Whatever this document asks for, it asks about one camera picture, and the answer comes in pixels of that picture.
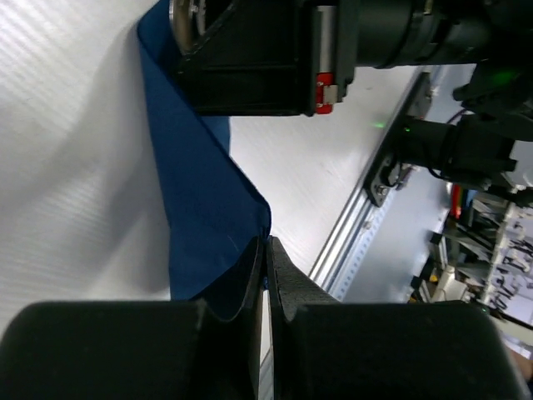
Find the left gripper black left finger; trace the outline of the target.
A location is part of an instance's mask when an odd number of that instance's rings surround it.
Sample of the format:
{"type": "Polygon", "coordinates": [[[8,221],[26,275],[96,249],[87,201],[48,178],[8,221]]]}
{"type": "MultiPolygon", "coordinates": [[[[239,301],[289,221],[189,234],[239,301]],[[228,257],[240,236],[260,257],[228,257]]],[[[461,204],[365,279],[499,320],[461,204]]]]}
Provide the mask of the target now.
{"type": "Polygon", "coordinates": [[[39,302],[1,341],[4,399],[254,399],[264,243],[188,301],[39,302]]]}

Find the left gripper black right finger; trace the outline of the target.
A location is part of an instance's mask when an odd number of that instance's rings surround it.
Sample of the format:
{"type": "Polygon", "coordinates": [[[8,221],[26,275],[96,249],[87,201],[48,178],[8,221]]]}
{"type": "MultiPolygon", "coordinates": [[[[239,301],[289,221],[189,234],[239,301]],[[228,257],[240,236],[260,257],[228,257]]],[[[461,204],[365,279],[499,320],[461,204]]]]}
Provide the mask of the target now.
{"type": "Polygon", "coordinates": [[[529,389],[478,307],[341,303],[265,249],[276,399],[526,399],[529,389]]]}

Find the blue paper napkin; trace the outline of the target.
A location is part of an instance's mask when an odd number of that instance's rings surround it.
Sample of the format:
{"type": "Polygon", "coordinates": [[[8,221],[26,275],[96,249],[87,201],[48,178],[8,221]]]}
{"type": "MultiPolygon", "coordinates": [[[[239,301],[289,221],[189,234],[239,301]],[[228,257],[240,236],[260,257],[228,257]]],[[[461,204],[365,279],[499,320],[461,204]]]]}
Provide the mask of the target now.
{"type": "Polygon", "coordinates": [[[170,228],[169,286],[173,300],[194,298],[244,252],[267,238],[271,209],[229,155],[228,117],[202,117],[171,80],[179,59],[169,3],[157,2],[139,21],[147,118],[170,228]]]}

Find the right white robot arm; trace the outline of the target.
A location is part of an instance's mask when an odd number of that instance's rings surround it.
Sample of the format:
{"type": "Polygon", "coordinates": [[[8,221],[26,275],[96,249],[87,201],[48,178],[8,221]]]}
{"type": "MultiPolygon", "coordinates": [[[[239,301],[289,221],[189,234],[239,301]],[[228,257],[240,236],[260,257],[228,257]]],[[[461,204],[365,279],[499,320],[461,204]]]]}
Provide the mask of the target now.
{"type": "Polygon", "coordinates": [[[396,160],[479,190],[532,139],[529,1],[172,1],[170,69],[207,116],[328,114],[358,68],[471,64],[455,125],[407,117],[396,160]]]}

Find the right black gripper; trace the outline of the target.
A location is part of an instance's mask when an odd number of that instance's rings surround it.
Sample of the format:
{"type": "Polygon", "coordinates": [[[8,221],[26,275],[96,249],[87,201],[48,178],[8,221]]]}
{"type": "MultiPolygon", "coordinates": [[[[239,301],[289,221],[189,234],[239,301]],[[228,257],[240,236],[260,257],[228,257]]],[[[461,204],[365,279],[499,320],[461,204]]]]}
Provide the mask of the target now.
{"type": "Polygon", "coordinates": [[[353,1],[171,1],[170,74],[203,115],[330,113],[355,75],[353,1]]]}

